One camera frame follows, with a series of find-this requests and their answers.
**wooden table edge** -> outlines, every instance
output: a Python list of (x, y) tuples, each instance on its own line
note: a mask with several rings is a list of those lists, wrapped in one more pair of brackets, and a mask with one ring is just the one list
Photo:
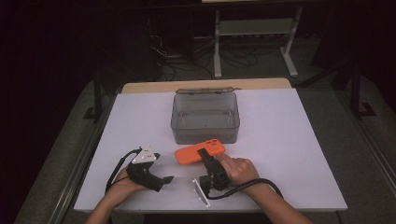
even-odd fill
[(284, 77), (127, 83), (121, 93), (169, 92), (186, 88), (233, 87), (242, 90), (290, 89)]

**left hand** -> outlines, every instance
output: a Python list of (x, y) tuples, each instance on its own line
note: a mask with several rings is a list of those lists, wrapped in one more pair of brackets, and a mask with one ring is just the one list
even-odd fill
[(121, 169), (117, 174), (113, 185), (105, 195), (104, 200), (114, 207), (119, 206), (122, 202), (128, 199), (132, 194), (140, 190), (147, 189), (132, 181), (126, 173), (126, 167)]

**black cable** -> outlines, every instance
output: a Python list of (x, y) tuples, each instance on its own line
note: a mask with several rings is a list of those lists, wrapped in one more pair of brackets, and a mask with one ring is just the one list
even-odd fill
[[(257, 59), (257, 56), (256, 56), (256, 55), (253, 55), (253, 54), (251, 54), (251, 53), (245, 53), (245, 52), (242, 51), (242, 50), (239, 50), (239, 51), (242, 52), (242, 53), (244, 53), (245, 55), (240, 55), (240, 54), (238, 54), (236, 50), (230, 50), (230, 53), (233, 55), (233, 57), (234, 57), (236, 60), (245, 59), (245, 60), (247, 61), (248, 66), (253, 66), (253, 65), (256, 65), (257, 63), (259, 63), (259, 60)], [(254, 62), (251, 62), (250, 59), (249, 59), (248, 57), (252, 57), (252, 58), (254, 59)]]
[[(226, 63), (227, 63), (228, 65), (230, 65), (231, 67), (236, 67), (236, 68), (249, 68), (249, 67), (251, 66), (251, 64), (249, 64), (249, 63), (240, 63), (240, 62), (238, 62), (237, 60), (231, 59), (230, 57), (226, 56), (226, 55), (223, 54), (223, 53), (220, 53), (219, 55), (220, 55), (221, 58), (224, 60), (224, 62), (226, 62)], [(232, 64), (232, 63), (230, 63), (230, 62), (241, 64), (241, 66), (234, 65), (234, 64)]]
[(128, 152), (124, 157), (122, 157), (122, 158), (120, 159), (119, 163), (117, 164), (117, 166), (116, 166), (116, 168), (114, 169), (113, 173), (111, 174), (110, 178), (107, 180), (106, 191), (105, 191), (105, 193), (107, 193), (108, 190), (110, 189), (110, 187), (111, 187), (111, 185), (112, 185), (112, 182), (113, 182), (113, 180), (114, 180), (114, 177), (116, 177), (116, 175), (117, 175), (117, 173), (119, 172), (121, 166), (124, 164), (125, 159), (126, 159), (127, 157), (129, 157), (132, 153), (134, 153), (134, 150)]
[(176, 74), (176, 73), (173, 73), (173, 74), (172, 74), (172, 73), (165, 73), (165, 72), (162, 72), (162, 76), (165, 77), (165, 81), (174, 81), (174, 80), (175, 80), (175, 77), (177, 77), (178, 80), (181, 81), (180, 75), (178, 75), (178, 74)]
[[(115, 183), (117, 183), (117, 182), (119, 182), (119, 181), (121, 181), (121, 180), (126, 179), (126, 178), (129, 177), (129, 176), (125, 176), (125, 177), (123, 177), (123, 178), (121, 178), (121, 179), (119, 179), (119, 180), (116, 180), (114, 183), (112, 183), (113, 180), (114, 180), (114, 177), (116, 177), (116, 175), (117, 175), (117, 173), (119, 172), (121, 166), (124, 164), (126, 158), (129, 157), (129, 156), (130, 156), (132, 153), (134, 153), (134, 152), (135, 152), (135, 150), (132, 150), (132, 151), (128, 152), (124, 157), (122, 157), (122, 158), (120, 159), (119, 163), (117, 164), (117, 166), (116, 166), (116, 168), (114, 169), (113, 173), (111, 174), (110, 178), (107, 180), (105, 194), (108, 192), (108, 190), (111, 188), (111, 186), (113, 186), (113, 184), (115, 184)], [(108, 219), (108, 223), (109, 223), (109, 224), (113, 224), (113, 219), (111, 218), (111, 216), (110, 216), (110, 218)]]
[(195, 55), (195, 56), (196, 56), (196, 55), (199, 55), (199, 53), (200, 53), (201, 51), (203, 51), (204, 49), (208, 49), (208, 48), (213, 47), (213, 46), (215, 45), (215, 38), (213, 38), (213, 37), (209, 37), (209, 38), (211, 38), (211, 40), (210, 40), (209, 43), (203, 45), (202, 47), (200, 47), (200, 48), (198, 48), (198, 49), (196, 49), (196, 50), (194, 51), (194, 55)]
[[(242, 43), (242, 38), (238, 38), (238, 40), (239, 40), (239, 46), (240, 47), (244, 47), (245, 45)], [(257, 46), (255, 46), (256, 48), (255, 49), (251, 49), (251, 50), (249, 50), (248, 52), (244, 52), (243, 50), (239, 50), (239, 51), (241, 51), (242, 53), (244, 53), (245, 55), (243, 55), (243, 56), (239, 56), (238, 55), (238, 57), (239, 58), (246, 58), (247, 56), (254, 56), (254, 51), (262, 44), (262, 43), (264, 43), (264, 41), (262, 41), (261, 43), (259, 43)]]
[(238, 192), (238, 191), (240, 191), (240, 190), (242, 190), (242, 189), (248, 188), (248, 187), (253, 186), (253, 185), (256, 185), (256, 184), (267, 184), (267, 185), (269, 185), (271, 188), (274, 189), (274, 191), (275, 191), (280, 197), (283, 198), (283, 195), (282, 195), (282, 193), (280, 192), (279, 188), (278, 188), (271, 180), (269, 180), (269, 179), (264, 179), (264, 178), (252, 179), (252, 180), (246, 182), (245, 184), (241, 184), (241, 185), (235, 187), (234, 189), (225, 192), (223, 195), (220, 195), (220, 196), (210, 197), (210, 196), (208, 195), (208, 193), (207, 193), (205, 196), (206, 196), (206, 198), (209, 199), (209, 200), (222, 199), (222, 198), (229, 197), (229, 196), (235, 194), (236, 192)]
[(164, 63), (163, 65), (170, 67), (173, 71), (173, 74), (162, 72), (162, 74), (165, 75), (165, 81), (168, 81), (168, 77), (166, 75), (172, 76), (172, 78), (169, 81), (173, 81), (175, 77), (178, 77), (178, 79), (181, 81), (181, 76), (176, 73), (176, 69), (172, 65), (169, 65), (167, 63)]
[[(186, 62), (186, 63), (164, 63), (164, 65), (167, 65), (167, 66), (169, 66), (171, 68), (174, 68), (174, 69), (179, 69), (181, 71), (186, 71), (186, 72), (197, 71), (197, 70), (204, 69), (210, 75), (210, 79), (213, 79), (212, 72), (209, 69), (206, 68), (209, 65), (209, 63), (211, 62), (212, 57), (213, 57), (213, 55), (210, 56), (209, 60), (204, 65), (200, 65), (200, 64), (197, 64), (197, 63), (190, 63), (190, 62)], [(191, 66), (196, 66), (198, 68), (186, 69), (186, 68), (181, 68), (181, 67), (175, 66), (175, 64), (176, 65), (191, 65)]]
[(200, 67), (207, 67), (209, 64), (210, 64), (210, 62), (212, 61), (212, 58), (213, 58), (213, 50), (212, 49), (210, 49), (210, 50), (207, 50), (207, 51), (204, 51), (204, 52), (202, 52), (201, 54), (197, 54), (197, 55), (194, 55), (195, 56), (195, 61), (197, 62), (197, 61), (199, 61), (199, 60), (201, 60), (206, 54), (208, 54), (208, 53), (210, 53), (210, 57), (208, 58), (208, 60), (204, 63), (204, 65), (200, 65), (200, 64), (198, 64), (198, 63), (195, 63), (195, 62), (192, 62), (191, 61), (191, 59), (190, 58), (181, 58), (180, 60), (185, 60), (185, 61), (170, 61), (170, 60), (168, 60), (167, 61), (167, 63), (169, 63), (169, 64), (186, 64), (186, 65), (196, 65), (196, 66), (200, 66)]

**right hand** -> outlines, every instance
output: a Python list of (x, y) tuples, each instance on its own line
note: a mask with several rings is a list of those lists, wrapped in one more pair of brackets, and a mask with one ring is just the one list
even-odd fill
[(234, 185), (244, 184), (249, 180), (260, 178), (253, 162), (248, 159), (235, 159), (226, 154), (217, 156), (217, 159)]

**white plastic piece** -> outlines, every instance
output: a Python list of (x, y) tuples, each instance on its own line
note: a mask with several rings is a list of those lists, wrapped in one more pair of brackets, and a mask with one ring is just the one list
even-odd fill
[(151, 150), (150, 146), (142, 147), (142, 150), (139, 154), (132, 160), (133, 164), (156, 161), (154, 153)]
[(210, 208), (210, 203), (202, 191), (201, 186), (199, 186), (197, 179), (193, 179), (192, 183), (194, 184), (194, 191), (198, 194), (198, 199), (206, 204), (206, 209)]

